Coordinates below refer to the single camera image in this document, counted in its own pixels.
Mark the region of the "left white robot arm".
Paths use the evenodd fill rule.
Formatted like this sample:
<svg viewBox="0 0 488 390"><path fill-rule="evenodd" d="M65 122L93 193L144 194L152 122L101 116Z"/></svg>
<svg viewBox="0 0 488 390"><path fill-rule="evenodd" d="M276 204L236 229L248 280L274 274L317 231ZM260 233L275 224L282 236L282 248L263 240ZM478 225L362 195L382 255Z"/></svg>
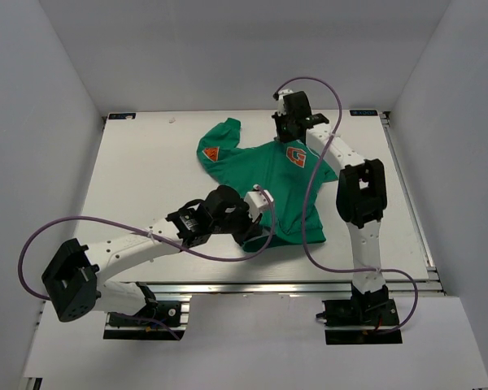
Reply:
<svg viewBox="0 0 488 390"><path fill-rule="evenodd" d="M41 280L63 323L102 311L146 324L158 312L155 295L143 282L118 282L115 275L204 245L217 234L228 234L241 244L262 232L259 222L273 205L270 193L259 186L241 197L235 189L221 185L149 227L130 228L125 236L90 245L76 238L65 241Z"/></svg>

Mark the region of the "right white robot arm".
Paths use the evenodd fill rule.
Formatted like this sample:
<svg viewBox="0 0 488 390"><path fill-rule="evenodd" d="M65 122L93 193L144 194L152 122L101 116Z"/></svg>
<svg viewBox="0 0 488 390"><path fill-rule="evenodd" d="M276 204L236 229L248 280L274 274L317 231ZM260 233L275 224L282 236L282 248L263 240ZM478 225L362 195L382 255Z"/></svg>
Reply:
<svg viewBox="0 0 488 390"><path fill-rule="evenodd" d="M379 243L387 207L384 165L379 159L366 159L342 140L324 115L312 112L303 91L284 89L275 93L274 99L277 139L301 141L338 177L336 206L347 225L353 257L351 313L357 322L371 323L389 300Z"/></svg>

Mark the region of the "green jacket with white lining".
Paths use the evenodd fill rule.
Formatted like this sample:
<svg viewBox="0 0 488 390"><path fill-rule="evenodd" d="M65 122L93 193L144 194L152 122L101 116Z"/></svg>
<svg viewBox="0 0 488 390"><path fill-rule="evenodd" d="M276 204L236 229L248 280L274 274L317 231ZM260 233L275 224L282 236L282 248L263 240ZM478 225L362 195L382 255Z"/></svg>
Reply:
<svg viewBox="0 0 488 390"><path fill-rule="evenodd" d="M316 208L325 183L338 179L328 163L312 172L319 156L301 141L240 148L241 122L228 118L208 131L198 142L197 157L206 173L241 196L257 184L269 191L275 202L275 235L269 246L301 245L326 241Z"/></svg>

